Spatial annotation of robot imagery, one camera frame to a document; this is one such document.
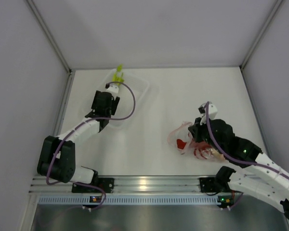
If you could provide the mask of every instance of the gray wall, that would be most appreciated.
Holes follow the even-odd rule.
[[[34,0],[72,68],[239,66],[275,0]]]
[[[245,68],[269,152],[289,171],[289,0]]]
[[[23,0],[0,0],[0,231],[16,230],[66,73]]]

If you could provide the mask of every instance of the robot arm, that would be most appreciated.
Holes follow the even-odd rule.
[[[91,106],[92,111],[88,113],[80,124],[58,137],[48,136],[43,143],[38,163],[38,173],[67,183],[69,181],[82,182],[95,185],[98,172],[76,166],[75,147],[84,143],[91,136],[99,133],[109,123],[109,118],[115,114],[120,98],[117,97],[119,87],[112,83],[106,85],[105,91],[96,91]],[[53,156],[57,149],[60,152],[56,156],[53,165]]]
[[[229,167],[222,167],[215,177],[216,187],[224,192],[231,189],[249,194],[274,206],[289,219],[289,173],[254,143],[235,136],[230,125],[221,119],[214,119],[217,109],[213,104],[203,104],[199,111],[202,117],[196,118],[194,125],[189,127],[195,142],[207,142],[229,162],[267,183],[250,179]]]

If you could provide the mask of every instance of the transparent plastic bag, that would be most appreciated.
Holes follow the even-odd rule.
[[[188,130],[192,124],[192,122],[183,122],[180,127],[172,131],[167,138],[168,144],[177,149],[180,154],[193,154],[200,160],[225,160],[222,154],[206,142],[197,143],[194,141]]]

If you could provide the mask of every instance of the white table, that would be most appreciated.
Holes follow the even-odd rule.
[[[61,133],[78,124],[85,116],[83,111],[90,111],[92,101],[85,105],[83,99],[93,100],[108,71],[76,71]],[[100,175],[214,175],[222,165],[230,164],[180,155],[167,143],[168,134],[182,121],[193,122],[199,116],[198,107],[206,101],[217,106],[217,118],[230,124],[237,136],[264,149],[238,67],[128,71],[150,81],[148,96],[124,129],[106,127],[77,148],[77,164]]]

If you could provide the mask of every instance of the perforated metal strip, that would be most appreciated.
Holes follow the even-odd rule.
[[[45,195],[40,205],[97,205],[91,196]],[[108,195],[105,205],[219,205],[217,196],[123,196]]]

